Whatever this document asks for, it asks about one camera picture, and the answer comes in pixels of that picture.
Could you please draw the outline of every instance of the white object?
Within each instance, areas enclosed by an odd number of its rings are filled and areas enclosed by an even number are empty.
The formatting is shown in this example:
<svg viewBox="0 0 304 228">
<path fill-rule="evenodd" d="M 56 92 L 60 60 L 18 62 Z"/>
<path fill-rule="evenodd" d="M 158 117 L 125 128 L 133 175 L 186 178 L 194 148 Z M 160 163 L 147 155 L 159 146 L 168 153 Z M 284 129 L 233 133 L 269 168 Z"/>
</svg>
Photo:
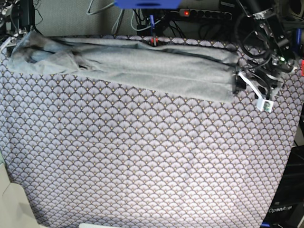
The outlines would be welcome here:
<svg viewBox="0 0 304 228">
<path fill-rule="evenodd" d="M 131 17 L 131 27 L 132 27 L 133 30 L 135 30 L 135 31 L 137 31 L 137 32 L 141 32 L 141 31 L 145 31 L 145 30 L 151 28 L 151 25 L 149 25 L 149 26 L 147 26 L 147 27 L 145 27 L 145 28 L 142 28 L 142 29 L 136 29 L 136 28 L 134 27 L 134 25 L 133 25 L 134 16 L 135 16 L 135 12 L 133 12 L 133 15 L 132 15 L 132 17 Z"/>
<path fill-rule="evenodd" d="M 120 21 L 121 17 L 123 16 L 123 13 L 124 13 L 124 9 L 120 10 L 118 18 L 117 18 L 116 22 L 114 23 L 114 25 L 112 27 L 112 30 L 111 30 L 112 34 L 116 34 L 116 32 L 118 30 L 118 26 L 119 26 L 119 21 Z"/>
<path fill-rule="evenodd" d="M 265 99 L 265 96 L 261 94 L 259 89 L 245 76 L 243 72 L 240 71 L 237 75 L 240 76 L 243 79 L 243 81 L 247 85 L 249 85 L 258 96 L 257 106 L 256 106 L 258 110 L 266 111 L 268 113 L 272 112 L 272 109 L 274 107 L 274 102 Z"/>
<path fill-rule="evenodd" d="M 23 188 L 10 182 L 0 164 L 0 227 L 44 228 L 38 225 Z"/>
</svg>

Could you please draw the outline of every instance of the cable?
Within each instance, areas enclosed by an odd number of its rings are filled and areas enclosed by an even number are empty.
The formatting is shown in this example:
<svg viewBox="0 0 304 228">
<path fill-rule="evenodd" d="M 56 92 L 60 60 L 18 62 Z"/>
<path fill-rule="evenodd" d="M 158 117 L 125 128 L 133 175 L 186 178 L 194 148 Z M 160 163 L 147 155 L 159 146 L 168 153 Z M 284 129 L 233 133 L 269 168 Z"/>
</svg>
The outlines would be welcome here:
<svg viewBox="0 0 304 228">
<path fill-rule="evenodd" d="M 258 66 L 253 66 L 253 67 L 250 67 L 250 68 L 246 68 L 246 70 L 254 70 L 254 69 L 261 68 L 261 67 L 267 65 L 270 62 L 270 60 L 271 60 L 271 56 L 269 56 L 269 58 L 264 63 L 261 63 Z"/>
<path fill-rule="evenodd" d="M 151 25 L 149 25 L 149 26 L 147 26 L 145 28 L 142 28 L 142 29 L 136 29 L 136 28 L 134 28 L 134 25 L 133 25 L 134 16 L 135 16 L 135 12 L 133 11 L 133 15 L 132 15 L 132 18 L 131 18 L 131 27 L 133 28 L 133 30 L 135 30 L 137 32 L 142 32 L 142 31 L 145 31 L 145 30 L 151 28 Z"/>
<path fill-rule="evenodd" d="M 207 26 L 207 25 L 209 25 L 209 24 L 204 24 L 204 25 L 201 25 L 201 26 L 200 26 L 200 28 L 199 28 L 199 39 L 203 39 L 203 37 L 201 36 L 201 30 L 202 30 L 205 26 Z"/>
<path fill-rule="evenodd" d="M 142 21 L 140 20 L 139 15 L 137 14 L 136 10 L 133 9 L 133 11 L 135 12 L 135 15 L 136 15 L 135 20 L 137 22 L 137 25 L 142 25 Z"/>
<path fill-rule="evenodd" d="M 94 15 L 94 14 L 97 14 L 97 13 L 101 13 L 102 11 L 107 10 L 107 9 L 109 9 L 109 8 L 111 8 L 111 7 L 113 7 L 115 5 L 115 2 L 112 2 L 109 5 L 107 5 L 107 6 L 103 7 L 103 8 L 101 8 L 101 9 L 97 10 L 96 12 L 90 12 L 93 2 L 94 2 L 94 0 L 91 0 L 89 8 L 86 11 L 87 15 Z"/>
<path fill-rule="evenodd" d="M 246 41 L 249 39 L 249 37 L 251 36 L 252 33 L 254 33 L 255 31 L 251 31 L 246 37 L 245 39 L 243 40 L 243 44 L 246 43 Z"/>
<path fill-rule="evenodd" d="M 208 33 L 212 30 L 212 28 L 213 28 L 213 25 L 211 24 L 211 25 L 209 25 L 209 28 L 206 30 L 206 33 L 205 33 L 205 35 L 204 35 L 204 38 L 203 39 L 206 39 L 207 38 L 207 35 L 208 35 Z"/>
<path fill-rule="evenodd" d="M 241 47 L 242 51 L 247 55 L 249 56 L 250 58 L 254 58 L 254 59 L 258 59 L 258 58 L 266 58 L 268 57 L 268 55 L 270 54 L 270 50 L 266 50 L 266 52 L 264 52 L 263 54 L 259 54 L 259 55 L 253 55 L 251 54 L 244 46 L 244 44 L 242 43 L 242 41 L 240 40 L 240 37 L 238 35 L 238 28 L 241 24 L 241 21 L 242 19 L 245 18 L 245 14 L 241 14 L 236 23 L 235 23 L 235 27 L 234 27 L 234 35 L 235 35 L 235 38 L 237 40 L 237 43 L 239 44 L 239 46 Z"/>
<path fill-rule="evenodd" d="M 116 34 L 119 27 L 120 27 L 120 24 L 121 24 L 121 21 L 122 21 L 122 17 L 124 17 L 124 9 L 120 10 L 120 13 L 118 15 L 118 18 L 116 20 L 116 22 L 114 23 L 113 27 L 112 27 L 112 34 Z"/>
<path fill-rule="evenodd" d="M 33 11 L 32 17 L 33 17 L 33 21 L 35 21 L 35 18 L 36 18 L 36 10 Z M 32 25 L 32 29 L 34 29 L 37 33 L 39 33 L 40 35 L 42 35 L 42 33 L 37 29 L 37 27 L 36 27 L 35 24 Z"/>
<path fill-rule="evenodd" d="M 120 27 L 121 27 L 121 25 L 122 25 L 123 18 L 124 18 L 124 13 L 125 13 L 125 10 L 123 11 L 122 16 L 120 17 L 120 20 L 119 20 L 119 22 L 118 22 L 118 26 L 117 26 L 117 30 L 116 30 L 116 32 L 115 32 L 115 34 L 114 34 L 114 35 L 117 35 L 117 33 L 118 33 L 118 31 L 119 31 L 119 29 L 120 29 Z"/>
<path fill-rule="evenodd" d="M 42 0 L 34 0 L 33 1 L 33 5 L 36 9 L 39 9 L 39 7 L 41 6 Z"/>
<path fill-rule="evenodd" d="M 175 32 L 174 32 L 174 30 L 173 30 L 173 29 L 177 29 L 177 28 L 174 28 L 174 27 L 173 27 L 173 26 L 171 26 L 171 25 L 169 25 L 169 28 L 171 29 L 171 31 L 172 31 L 172 33 L 173 33 L 174 37 L 176 37 L 176 34 L 175 34 Z"/>
<path fill-rule="evenodd" d="M 14 26 L 16 32 L 18 33 L 18 36 L 19 36 L 19 29 L 17 29 L 17 26 L 16 26 L 16 24 L 15 24 L 15 22 L 14 22 L 14 20 L 13 20 L 13 17 L 12 17 L 14 7 L 15 7 L 15 4 L 12 3 L 12 6 L 11 6 L 11 13 L 10 13 L 10 15 L 9 15 L 9 18 L 10 18 L 10 21 L 11 21 L 12 25 Z"/>
<path fill-rule="evenodd" d="M 35 9 L 35 11 L 37 11 L 38 14 L 39 14 L 39 16 L 41 17 L 41 21 L 36 24 L 36 25 L 39 25 L 39 24 L 41 24 L 41 22 L 43 22 L 43 17 L 41 16 L 41 14 L 40 14 L 40 12 L 39 12 L 38 9 Z"/>
<path fill-rule="evenodd" d="M 176 28 L 177 28 L 179 34 L 180 34 L 180 37 L 181 37 L 181 38 L 186 38 L 186 35 L 182 32 L 182 30 L 181 30 L 180 27 L 177 25 L 177 23 L 176 23 L 174 20 L 172 20 L 172 22 L 175 24 L 175 26 L 176 26 Z"/>
</svg>

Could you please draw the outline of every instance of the white cable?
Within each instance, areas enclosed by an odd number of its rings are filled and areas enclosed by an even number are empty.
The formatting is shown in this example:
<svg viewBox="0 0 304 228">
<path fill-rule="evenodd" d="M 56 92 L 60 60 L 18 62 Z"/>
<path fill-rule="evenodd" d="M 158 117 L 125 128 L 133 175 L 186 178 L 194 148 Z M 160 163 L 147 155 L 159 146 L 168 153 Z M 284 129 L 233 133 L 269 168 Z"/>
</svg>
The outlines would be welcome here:
<svg viewBox="0 0 304 228">
<path fill-rule="evenodd" d="M 96 12 L 91 13 L 90 10 L 91 10 L 93 2 L 94 2 L 94 0 L 91 0 L 89 8 L 87 8 L 87 11 L 86 11 L 87 15 L 94 15 L 94 14 L 100 13 L 100 12 L 102 12 L 104 10 L 107 10 L 107 9 L 109 9 L 109 8 L 111 8 L 111 7 L 113 7 L 115 5 L 115 2 L 112 2 L 109 5 L 107 5 L 107 6 L 103 7 L 103 8 L 101 8 L 101 9 L 97 10 Z"/>
<path fill-rule="evenodd" d="M 116 22 L 114 23 L 113 27 L 112 27 L 112 30 L 111 30 L 111 33 L 112 34 L 115 34 L 118 30 L 118 26 L 119 26 L 119 21 L 121 19 L 121 17 L 123 16 L 123 9 L 120 11 L 120 14 L 118 15 L 118 18 L 116 20 Z"/>
<path fill-rule="evenodd" d="M 134 28 L 134 25 L 133 25 L 134 16 L 135 16 L 135 12 L 133 11 L 133 15 L 132 15 L 132 18 L 131 18 L 131 27 L 133 28 L 133 30 L 135 30 L 137 32 L 142 32 L 142 31 L 145 31 L 145 30 L 151 28 L 151 25 L 149 25 L 149 26 L 147 26 L 145 28 L 142 28 L 142 29 L 136 29 L 136 28 Z"/>
<path fill-rule="evenodd" d="M 240 76 L 243 79 L 243 81 L 252 88 L 252 90 L 256 93 L 258 98 L 264 99 L 259 89 L 248 78 L 246 78 L 243 72 L 240 71 L 237 75 Z"/>
</svg>

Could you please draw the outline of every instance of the blue object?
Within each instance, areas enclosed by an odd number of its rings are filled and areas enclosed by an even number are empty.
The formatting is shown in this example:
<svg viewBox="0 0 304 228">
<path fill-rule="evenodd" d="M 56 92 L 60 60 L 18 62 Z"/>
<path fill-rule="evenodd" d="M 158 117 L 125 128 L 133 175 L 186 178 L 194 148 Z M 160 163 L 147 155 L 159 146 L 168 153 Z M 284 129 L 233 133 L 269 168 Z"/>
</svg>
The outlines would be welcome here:
<svg viewBox="0 0 304 228">
<path fill-rule="evenodd" d="M 295 45 L 293 46 L 293 51 L 300 54 L 301 51 L 301 41 L 302 41 L 302 29 L 298 28 L 295 33 Z"/>
<path fill-rule="evenodd" d="M 181 0 L 116 0 L 122 9 L 177 9 Z"/>
<path fill-rule="evenodd" d="M 154 29 L 155 28 L 155 21 L 154 21 L 154 16 L 150 15 L 150 22 L 151 22 L 151 28 Z"/>
<path fill-rule="evenodd" d="M 263 222 L 261 227 L 270 227 L 270 225 L 268 223 Z"/>
<path fill-rule="evenodd" d="M 302 39 L 302 29 L 298 28 L 298 29 L 296 30 L 296 44 L 297 44 L 298 46 L 301 45 L 301 39 Z"/>
</svg>

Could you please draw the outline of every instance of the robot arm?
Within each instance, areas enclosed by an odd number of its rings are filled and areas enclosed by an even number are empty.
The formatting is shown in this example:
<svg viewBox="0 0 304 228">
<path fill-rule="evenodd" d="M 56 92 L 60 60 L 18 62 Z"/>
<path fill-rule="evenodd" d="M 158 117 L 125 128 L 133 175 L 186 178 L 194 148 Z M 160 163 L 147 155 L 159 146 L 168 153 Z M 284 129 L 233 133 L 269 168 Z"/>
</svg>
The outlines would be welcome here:
<svg viewBox="0 0 304 228">
<path fill-rule="evenodd" d="M 272 0 L 237 0 L 244 15 L 252 17 L 257 27 L 264 31 L 268 47 L 281 61 L 294 59 L 290 42 L 274 11 Z"/>
</svg>

